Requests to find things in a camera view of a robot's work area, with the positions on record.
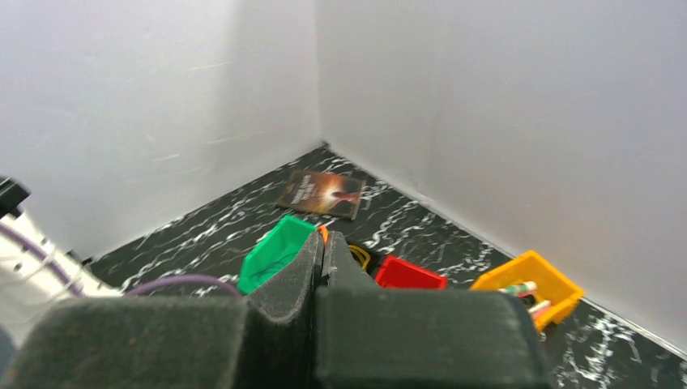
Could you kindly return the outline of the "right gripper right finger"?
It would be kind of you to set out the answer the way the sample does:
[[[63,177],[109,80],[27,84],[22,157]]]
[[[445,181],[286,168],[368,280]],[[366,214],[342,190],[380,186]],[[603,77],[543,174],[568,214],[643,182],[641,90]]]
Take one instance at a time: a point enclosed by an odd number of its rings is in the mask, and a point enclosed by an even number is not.
[[[550,388],[523,304],[499,292],[384,289],[329,233],[315,293],[318,388]]]

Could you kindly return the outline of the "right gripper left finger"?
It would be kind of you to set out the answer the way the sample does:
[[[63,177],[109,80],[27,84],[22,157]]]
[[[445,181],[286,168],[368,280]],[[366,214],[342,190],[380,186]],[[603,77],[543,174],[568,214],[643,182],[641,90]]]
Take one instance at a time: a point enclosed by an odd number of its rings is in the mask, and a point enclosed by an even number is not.
[[[15,354],[4,388],[307,388],[319,233],[244,297],[57,304]]]

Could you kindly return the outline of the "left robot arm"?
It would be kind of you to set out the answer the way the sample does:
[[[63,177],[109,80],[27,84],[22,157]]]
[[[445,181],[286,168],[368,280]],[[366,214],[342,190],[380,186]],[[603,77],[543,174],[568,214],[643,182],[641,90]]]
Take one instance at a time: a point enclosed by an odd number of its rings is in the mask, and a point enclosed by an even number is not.
[[[60,301],[123,295],[39,230],[23,208],[29,195],[14,178],[1,177],[1,332],[16,349]]]

